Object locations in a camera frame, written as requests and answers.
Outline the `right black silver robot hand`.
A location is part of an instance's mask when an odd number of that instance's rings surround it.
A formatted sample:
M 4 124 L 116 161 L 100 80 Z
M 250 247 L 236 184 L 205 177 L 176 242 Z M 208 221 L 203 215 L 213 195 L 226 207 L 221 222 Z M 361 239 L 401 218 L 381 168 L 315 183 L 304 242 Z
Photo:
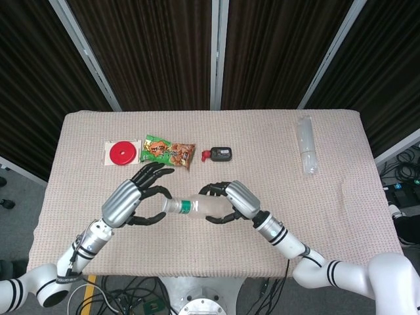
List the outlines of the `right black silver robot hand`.
M 217 182 L 204 186 L 200 191 L 204 196 L 224 196 L 232 205 L 232 212 L 223 218 L 206 216 L 213 224 L 226 224 L 238 219 L 252 220 L 261 210 L 260 200 L 240 181 Z

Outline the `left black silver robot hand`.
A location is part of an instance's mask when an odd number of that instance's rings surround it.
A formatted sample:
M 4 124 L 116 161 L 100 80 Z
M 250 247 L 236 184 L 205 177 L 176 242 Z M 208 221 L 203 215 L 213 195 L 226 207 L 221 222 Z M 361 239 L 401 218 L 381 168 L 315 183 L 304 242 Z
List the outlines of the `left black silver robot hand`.
M 143 166 L 132 178 L 121 183 L 102 206 L 102 220 L 111 228 L 130 226 L 151 226 L 165 218 L 166 213 L 160 212 L 153 217 L 136 216 L 140 203 L 156 194 L 162 194 L 168 200 L 172 198 L 170 191 L 154 183 L 163 175 L 169 175 L 175 170 L 166 168 L 164 163 L 151 162 Z

